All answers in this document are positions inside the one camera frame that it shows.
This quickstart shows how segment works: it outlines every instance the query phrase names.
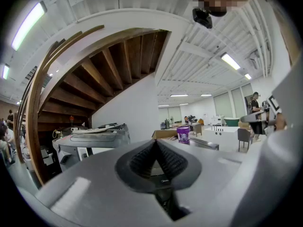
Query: black shirt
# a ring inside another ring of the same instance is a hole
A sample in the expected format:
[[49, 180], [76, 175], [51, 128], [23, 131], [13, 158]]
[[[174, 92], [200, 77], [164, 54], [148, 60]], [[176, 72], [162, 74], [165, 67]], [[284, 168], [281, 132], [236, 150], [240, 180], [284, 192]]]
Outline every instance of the black shirt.
[[253, 111], [253, 110], [252, 110], [254, 107], [259, 108], [259, 104], [258, 104], [257, 100], [253, 98], [253, 99], [251, 100], [251, 111], [252, 111], [252, 113], [257, 112], [257, 111]]
[[[14, 115], [13, 115], [13, 114], [10, 114], [10, 115], [8, 116], [8, 120], [11, 120], [12, 122], [14, 122]], [[13, 130], [13, 124], [8, 122], [8, 128], [9, 128], [10, 130]]]

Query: purple bucket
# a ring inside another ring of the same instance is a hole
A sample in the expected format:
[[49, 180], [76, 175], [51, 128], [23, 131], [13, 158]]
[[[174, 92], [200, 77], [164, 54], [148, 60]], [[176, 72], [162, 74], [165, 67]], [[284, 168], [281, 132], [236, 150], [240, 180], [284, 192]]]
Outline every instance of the purple bucket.
[[188, 137], [189, 132], [190, 132], [189, 126], [177, 127], [177, 134], [180, 143], [185, 143], [185, 144], [189, 143], [189, 137]]

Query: roller blind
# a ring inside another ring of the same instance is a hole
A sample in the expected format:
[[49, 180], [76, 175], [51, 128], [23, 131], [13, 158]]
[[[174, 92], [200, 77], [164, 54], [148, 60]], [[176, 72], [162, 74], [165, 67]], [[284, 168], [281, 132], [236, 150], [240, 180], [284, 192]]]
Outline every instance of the roller blind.
[[180, 107], [171, 107], [169, 109], [169, 123], [171, 123], [170, 118], [173, 116], [174, 122], [182, 121]]
[[245, 115], [244, 103], [240, 88], [232, 91], [233, 103], [235, 105], [236, 117], [240, 118]]
[[169, 120], [168, 108], [159, 108], [159, 124], [165, 122], [166, 119]]
[[228, 93], [215, 96], [214, 105], [216, 107], [217, 114], [232, 118], [232, 104]]
[[245, 86], [242, 87], [242, 91], [243, 91], [243, 95], [244, 96], [250, 96], [250, 95], [253, 95], [254, 92], [252, 91], [252, 87], [251, 87], [251, 84], [247, 84]]

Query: box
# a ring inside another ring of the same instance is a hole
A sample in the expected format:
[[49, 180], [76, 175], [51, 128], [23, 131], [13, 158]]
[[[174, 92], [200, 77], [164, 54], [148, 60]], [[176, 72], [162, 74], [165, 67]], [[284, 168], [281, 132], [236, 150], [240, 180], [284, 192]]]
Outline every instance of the box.
[[154, 133], [152, 134], [152, 138], [154, 140], [156, 140], [156, 139], [170, 139], [173, 136], [177, 136], [177, 131], [176, 130], [168, 130], [168, 131], [157, 130], [157, 131], [154, 131]]

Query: gray chair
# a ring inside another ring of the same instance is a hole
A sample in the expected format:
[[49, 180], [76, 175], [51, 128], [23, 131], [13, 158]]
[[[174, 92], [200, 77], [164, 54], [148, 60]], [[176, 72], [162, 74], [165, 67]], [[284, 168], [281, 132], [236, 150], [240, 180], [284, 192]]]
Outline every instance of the gray chair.
[[250, 141], [252, 143], [253, 136], [250, 136], [250, 132], [246, 129], [238, 129], [238, 140], [239, 140], [239, 150], [240, 151], [240, 141], [243, 141], [243, 148], [245, 142], [248, 143], [248, 149], [250, 148]]

